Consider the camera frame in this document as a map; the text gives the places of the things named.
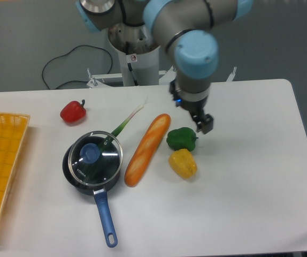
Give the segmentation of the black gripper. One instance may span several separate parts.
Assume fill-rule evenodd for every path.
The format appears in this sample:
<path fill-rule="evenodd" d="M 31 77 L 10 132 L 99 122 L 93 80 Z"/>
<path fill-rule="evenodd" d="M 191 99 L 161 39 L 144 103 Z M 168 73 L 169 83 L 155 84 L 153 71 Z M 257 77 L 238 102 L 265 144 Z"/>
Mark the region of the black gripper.
<path fill-rule="evenodd" d="M 176 80 L 171 81 L 169 85 L 169 92 L 176 107 L 181 107 L 190 113 L 196 124 L 197 133 L 207 134 L 213 130 L 214 119 L 204 112 L 209 91 L 210 88 L 199 93 L 190 93 L 181 89 Z"/>

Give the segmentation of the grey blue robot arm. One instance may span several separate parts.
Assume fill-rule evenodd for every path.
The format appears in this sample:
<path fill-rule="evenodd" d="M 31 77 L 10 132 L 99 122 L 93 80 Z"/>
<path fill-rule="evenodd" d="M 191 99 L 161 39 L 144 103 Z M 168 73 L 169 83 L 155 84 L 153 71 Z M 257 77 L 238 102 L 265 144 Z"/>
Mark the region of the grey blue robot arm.
<path fill-rule="evenodd" d="M 247 14 L 252 1 L 76 1 L 92 32 L 104 29 L 118 51 L 125 85 L 154 85 L 158 53 L 176 69 L 170 83 L 175 104 L 190 113 L 197 131 L 208 133 L 213 117 L 204 112 L 219 47 L 210 30 Z"/>

